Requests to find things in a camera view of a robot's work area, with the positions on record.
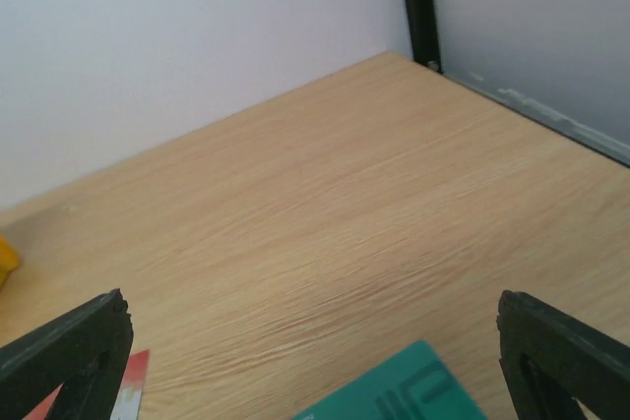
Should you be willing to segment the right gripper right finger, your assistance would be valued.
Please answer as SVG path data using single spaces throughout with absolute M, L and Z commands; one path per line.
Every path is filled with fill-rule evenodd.
M 629 417 L 629 347 L 525 292 L 498 303 L 500 365 L 520 419 Z

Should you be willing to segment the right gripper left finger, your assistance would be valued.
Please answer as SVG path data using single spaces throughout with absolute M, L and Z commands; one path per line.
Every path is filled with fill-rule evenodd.
M 108 419 L 134 338 L 116 288 L 1 348 L 1 417 L 24 419 L 58 391 L 47 419 Z

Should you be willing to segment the red credit card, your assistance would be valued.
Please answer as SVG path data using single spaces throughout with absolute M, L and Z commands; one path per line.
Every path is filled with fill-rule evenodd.
M 110 415 L 111 420 L 138 419 L 149 360 L 149 349 L 129 356 L 120 389 Z M 60 390 L 61 387 L 58 387 L 49 394 L 25 417 L 25 420 L 44 420 Z

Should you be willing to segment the green VIP credit card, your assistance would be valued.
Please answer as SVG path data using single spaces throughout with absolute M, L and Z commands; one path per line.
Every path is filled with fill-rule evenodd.
M 295 415 L 312 420 L 485 417 L 441 358 L 417 341 Z

